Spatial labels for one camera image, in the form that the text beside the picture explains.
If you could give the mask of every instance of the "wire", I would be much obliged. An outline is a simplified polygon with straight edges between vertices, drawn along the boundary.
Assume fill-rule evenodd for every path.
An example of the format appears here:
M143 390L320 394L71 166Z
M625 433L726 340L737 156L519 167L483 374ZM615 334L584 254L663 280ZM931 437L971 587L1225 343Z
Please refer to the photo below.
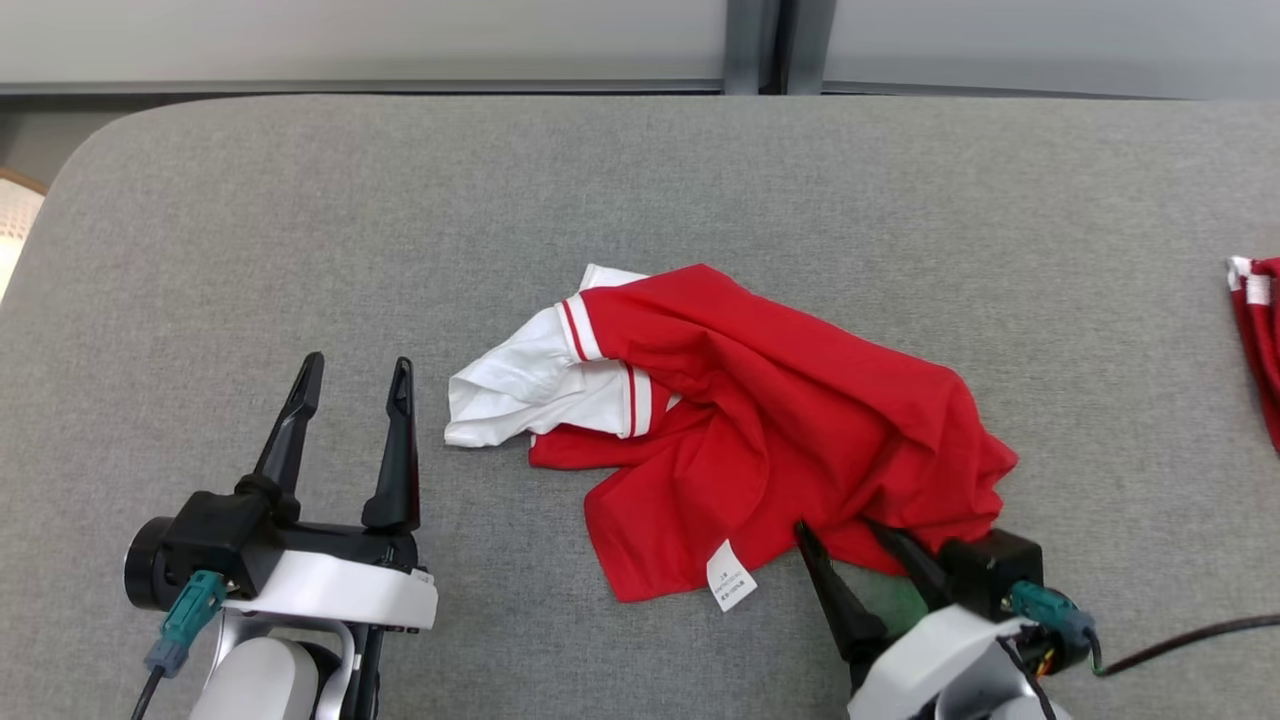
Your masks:
M156 666L151 671L151 676L147 678L147 684L142 685L142 694L138 696L138 703L133 706L133 715L129 716L129 720L142 720L142 716L147 714L151 696L156 694L156 685L160 684L161 678L164 678L164 667Z
M1093 653L1093 674L1098 678L1110 678L1111 675L1117 675L1124 673L1130 667L1142 665L1148 660L1155 660L1166 652L1172 652L1180 647L1189 646L1194 642L1204 641L1217 635L1225 635L1228 633L1236 633L1240 630L1252 630L1254 628L1267 628L1272 625L1280 625L1280 615L1258 615L1256 618L1242 618L1239 620L1228 620L1226 623L1217 623L1216 625L1207 625L1198 630L1192 630L1189 633L1183 633L1169 638L1162 643L1153 644L1147 650L1140 650L1124 660L1112 662L1111 665L1102 664L1102 642L1098 641L1098 634L1093 632L1092 628L1085 629L1084 634L1089 638L1089 648Z
M1027 667L1021 656L1018 655L1018 650L1009 643L1009 638L996 638L996 644L1000 646L1000 650L1005 651L1009 660L1014 661L1014 666L1021 671L1024 678L1027 678L1027 682L1032 687L1032 692L1036 693L1036 700L1041 701L1041 710L1044 712L1046 720L1057 720L1057 714L1053 712L1053 705L1048 701L1048 696L1044 694L1044 688L1039 687L1039 680L1036 679L1036 674Z

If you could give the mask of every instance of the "gray fabric surface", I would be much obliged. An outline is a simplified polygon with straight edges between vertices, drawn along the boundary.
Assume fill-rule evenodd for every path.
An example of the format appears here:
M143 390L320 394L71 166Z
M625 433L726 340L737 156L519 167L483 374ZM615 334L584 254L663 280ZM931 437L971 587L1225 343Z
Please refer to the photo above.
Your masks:
M394 635L385 717L838 717L847 673L795 553L722 615L620 605L582 525L604 471L443 447L445 378L586 263L707 261L956 368L1021 455L1001 525L1110 657L1277 611L1280 460L1222 258L1280 254L1280 106L1051 100L275 97L147 111L59 176L0 304L0 697L122 717L161 616L120 557L248 470L328 357L300 497L356 521L397 355L416 363L436 628ZM901 625L901 580L844 568ZM161 684L189 707L211 651ZM1107 682L1076 717L1275 715L1280 632Z

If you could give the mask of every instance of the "red fabric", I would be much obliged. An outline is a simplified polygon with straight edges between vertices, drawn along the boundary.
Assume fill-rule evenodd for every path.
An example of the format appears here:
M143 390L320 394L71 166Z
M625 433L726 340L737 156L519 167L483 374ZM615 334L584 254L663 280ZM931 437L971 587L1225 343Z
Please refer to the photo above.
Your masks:
M1018 459L983 429L952 370L751 295L705 265L582 300L605 357L684 396L660 423L655 413L648 436L561 425L530 451L538 466L621 468L585 502L618 600L705 587L726 538L759 568L794 544L801 518L832 556L901 573L863 518L937 550L980 537L1000 512L993 488Z
M1267 424L1271 445L1280 452L1280 314L1275 313L1274 301L1261 305L1245 300L1249 283L1271 283L1280 270L1280 258L1254 260L1252 270L1254 274L1242 278L1240 287L1231 291L1231 305L1244 357L1258 386L1262 419Z

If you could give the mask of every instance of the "cable connector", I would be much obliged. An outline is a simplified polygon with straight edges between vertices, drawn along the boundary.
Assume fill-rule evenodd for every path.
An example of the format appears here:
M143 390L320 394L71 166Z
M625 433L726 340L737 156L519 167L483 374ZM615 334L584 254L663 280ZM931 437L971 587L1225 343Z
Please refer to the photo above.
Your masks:
M160 639L151 646L143 660L147 670L160 667L165 678L177 675L187 662L191 643L218 615L225 600L227 585L223 584L221 575L209 570L198 570L191 575L187 587L182 588L182 594L160 624Z
M1088 647L1096 625L1093 615L1080 610L1065 594L1021 580L1006 598L1010 612L1056 630L1071 646Z

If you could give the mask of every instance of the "clothing tag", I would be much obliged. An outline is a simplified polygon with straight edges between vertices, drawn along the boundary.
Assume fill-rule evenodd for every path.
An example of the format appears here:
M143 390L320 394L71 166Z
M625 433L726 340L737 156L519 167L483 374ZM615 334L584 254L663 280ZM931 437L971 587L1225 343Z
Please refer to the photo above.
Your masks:
M707 585L712 588L716 602L724 612L728 612L731 607L756 588L755 579L737 561L728 541L724 541L724 544L707 561Z

